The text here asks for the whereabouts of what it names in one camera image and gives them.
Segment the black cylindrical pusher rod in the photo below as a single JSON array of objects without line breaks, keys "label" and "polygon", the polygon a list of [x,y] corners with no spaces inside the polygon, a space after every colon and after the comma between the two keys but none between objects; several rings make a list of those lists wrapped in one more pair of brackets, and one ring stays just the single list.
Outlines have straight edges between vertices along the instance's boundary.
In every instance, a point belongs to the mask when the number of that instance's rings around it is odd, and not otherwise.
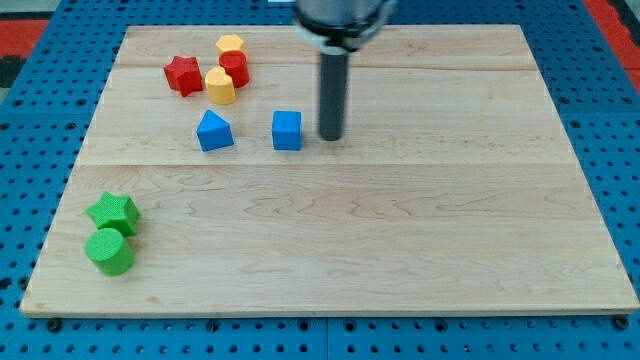
[{"label": "black cylindrical pusher rod", "polygon": [[337,141],[344,131],[349,55],[320,56],[319,134]]}]

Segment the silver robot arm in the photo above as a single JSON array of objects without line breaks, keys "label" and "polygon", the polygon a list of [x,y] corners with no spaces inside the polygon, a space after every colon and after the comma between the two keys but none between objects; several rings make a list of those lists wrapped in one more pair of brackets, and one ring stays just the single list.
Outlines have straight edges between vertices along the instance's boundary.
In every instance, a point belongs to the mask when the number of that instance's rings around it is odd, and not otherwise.
[{"label": "silver robot arm", "polygon": [[319,52],[318,132],[326,141],[342,138],[349,59],[384,27],[396,0],[295,0],[294,23]]}]

